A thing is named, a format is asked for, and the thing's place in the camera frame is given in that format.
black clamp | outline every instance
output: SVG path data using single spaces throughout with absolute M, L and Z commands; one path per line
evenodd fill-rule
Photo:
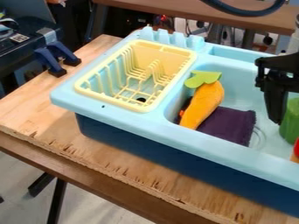
M 60 57 L 64 58 L 63 63 L 68 66 L 76 67 L 81 63 L 81 59 L 78 59 L 59 41 L 54 41 L 48 44 L 46 48 L 39 48 L 34 52 L 38 61 L 49 67 L 49 74 L 58 78 L 66 74 L 66 70 L 59 63 Z
M 264 92 L 268 117 L 281 124 L 289 92 L 299 93 L 299 52 L 259 58 L 255 65 L 259 68 L 255 86 Z

yellow dish rack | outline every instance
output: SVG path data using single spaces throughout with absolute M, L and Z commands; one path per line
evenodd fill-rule
M 135 112 L 149 112 L 190 68 L 194 51 L 133 40 L 79 78 L 78 93 Z

wooden table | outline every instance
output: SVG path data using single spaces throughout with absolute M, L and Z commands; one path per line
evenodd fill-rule
M 202 3 L 200 0 L 93 0 L 98 4 L 136 11 L 166 14 L 215 24 L 231 25 L 256 31 L 290 35 L 294 32 L 299 7 L 284 5 L 277 12 L 265 17 L 236 17 Z M 265 9 L 271 3 L 250 0 L 222 0 L 246 10 Z
M 157 223 L 299 223 L 297 218 L 81 135 L 74 114 L 52 105 L 49 93 L 118 41 L 102 35 L 76 52 L 83 62 L 64 66 L 65 77 L 44 72 L 2 99 L 1 150 Z M 89 163 L 70 160 L 81 150 L 85 153 L 80 156 Z M 92 163 L 97 170 L 88 168 Z

purple sponge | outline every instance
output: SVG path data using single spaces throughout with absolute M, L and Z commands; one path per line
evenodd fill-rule
M 201 123 L 197 131 L 248 146 L 254 132 L 255 122 L 256 116 L 252 110 L 241 111 L 233 108 L 217 107 Z

light blue plastic sink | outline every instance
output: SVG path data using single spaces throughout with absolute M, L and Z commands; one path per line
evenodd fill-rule
M 148 113 L 134 112 L 74 91 L 74 82 L 79 77 L 133 39 L 146 39 L 192 49 L 198 53 L 198 57 L 161 103 Z M 280 137 L 279 126 L 268 119 L 263 93 L 254 86 L 257 75 L 254 61 L 267 56 L 273 55 L 209 44 L 200 37 L 185 38 L 181 33 L 169 35 L 166 31 L 156 32 L 146 27 L 99 55 L 90 65 L 54 89 L 51 99 L 53 104 L 97 122 L 298 192 L 299 165 L 289 161 L 292 145 Z M 174 123 L 184 100 L 192 95 L 192 91 L 184 86 L 184 81 L 194 69 L 222 73 L 220 82 L 226 93 L 221 106 L 256 112 L 257 123 L 249 148 Z

